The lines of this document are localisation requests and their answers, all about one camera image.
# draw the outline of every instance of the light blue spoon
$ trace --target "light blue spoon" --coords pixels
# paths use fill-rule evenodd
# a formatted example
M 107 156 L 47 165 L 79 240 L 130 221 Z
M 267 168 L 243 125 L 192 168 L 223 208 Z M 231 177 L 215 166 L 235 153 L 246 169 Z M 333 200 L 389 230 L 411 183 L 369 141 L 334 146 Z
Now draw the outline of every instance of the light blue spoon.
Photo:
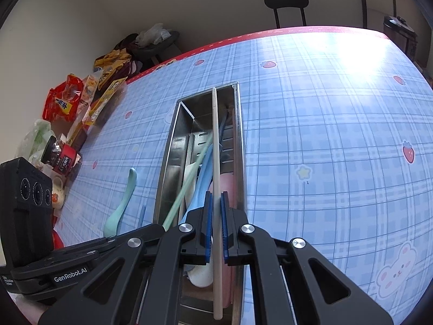
M 128 183 L 126 183 L 125 193 L 123 193 L 122 201 L 116 210 L 109 216 L 104 225 L 104 237 L 116 236 L 117 226 L 133 195 L 133 191 L 137 184 L 137 171 L 131 167 L 129 169 Z
M 201 166 L 200 174 L 198 175 L 194 194 L 192 196 L 188 209 L 179 224 L 185 223 L 187 215 L 191 210 L 198 209 L 204 206 L 204 199 L 206 197 L 206 192 L 209 189 L 209 185 L 212 182 L 212 173 L 214 169 L 212 163 L 213 146 L 214 145 L 211 144 L 207 149 L 206 155 L 204 156 L 203 165 Z

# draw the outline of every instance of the red object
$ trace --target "red object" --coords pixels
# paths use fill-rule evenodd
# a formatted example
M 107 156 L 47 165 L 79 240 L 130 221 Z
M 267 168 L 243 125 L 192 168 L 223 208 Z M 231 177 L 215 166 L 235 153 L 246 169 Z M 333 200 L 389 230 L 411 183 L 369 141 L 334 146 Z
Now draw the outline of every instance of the red object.
M 403 78 L 401 78 L 401 77 L 399 77 L 399 76 L 394 76 L 393 78 L 395 79 L 395 81 L 396 81 L 397 83 L 400 83 L 401 85 L 404 85 L 404 84 L 405 84 Z
M 64 248 L 64 244 L 63 244 L 62 240 L 60 239 L 57 232 L 54 230 L 53 230 L 53 242 L 54 242 L 54 249 Z
M 74 167 L 75 160 L 77 159 L 77 152 L 68 144 L 63 145 L 58 163 L 53 167 L 53 171 L 63 176 L 68 176 Z
M 51 215 L 51 227 L 54 228 L 55 224 L 57 222 L 57 216 Z
M 81 79 L 73 74 L 68 75 L 66 82 L 48 92 L 42 118 L 49 122 L 56 119 L 73 122 L 77 115 L 83 88 Z
M 275 67 L 277 64 L 274 61 L 266 61 L 261 64 L 263 68 L 272 68 Z
M 415 159 L 415 152 L 412 148 L 412 145 L 408 142 L 404 142 L 403 143 L 403 154 L 404 157 L 406 158 L 406 160 L 408 161 L 408 163 L 413 163 L 414 159 Z

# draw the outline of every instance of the blue plaid tablecloth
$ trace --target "blue plaid tablecloth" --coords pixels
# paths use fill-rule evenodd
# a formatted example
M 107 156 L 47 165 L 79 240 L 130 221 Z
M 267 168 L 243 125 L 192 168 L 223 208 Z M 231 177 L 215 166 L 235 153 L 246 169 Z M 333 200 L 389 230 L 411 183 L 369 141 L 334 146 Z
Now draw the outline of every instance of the blue plaid tablecloth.
M 65 245 L 102 236 L 130 167 L 137 186 L 121 232 L 149 224 L 176 101 L 233 81 L 250 222 L 275 238 L 308 240 L 400 324 L 433 277 L 433 93 L 373 33 L 242 41 L 129 84 L 81 150 L 56 225 Z M 242 323 L 254 323 L 249 275 Z

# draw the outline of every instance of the blue gripper pad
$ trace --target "blue gripper pad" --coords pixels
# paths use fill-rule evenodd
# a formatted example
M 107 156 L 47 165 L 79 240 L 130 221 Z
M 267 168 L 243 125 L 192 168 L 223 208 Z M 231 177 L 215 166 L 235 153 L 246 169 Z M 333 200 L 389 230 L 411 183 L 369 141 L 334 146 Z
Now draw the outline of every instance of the blue gripper pad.
M 229 234 L 227 231 L 226 206 L 229 208 L 228 193 L 221 193 L 221 225 L 222 225 L 222 250 L 224 251 L 224 261 L 227 263 L 229 258 Z
M 211 237 L 212 237 L 212 213 L 213 213 L 213 204 L 212 204 L 212 193 L 209 193 L 209 199 L 205 201 L 207 202 L 207 222 L 206 222 L 206 262 L 210 262 L 211 260 Z

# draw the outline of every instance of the red jar label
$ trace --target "red jar label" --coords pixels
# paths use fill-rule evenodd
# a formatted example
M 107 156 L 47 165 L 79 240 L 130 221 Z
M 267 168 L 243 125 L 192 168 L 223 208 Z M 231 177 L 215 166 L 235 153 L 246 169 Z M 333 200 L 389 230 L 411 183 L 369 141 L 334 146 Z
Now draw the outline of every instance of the red jar label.
M 76 157 L 77 152 L 65 144 L 55 164 L 54 171 L 63 176 L 67 176 L 74 165 Z

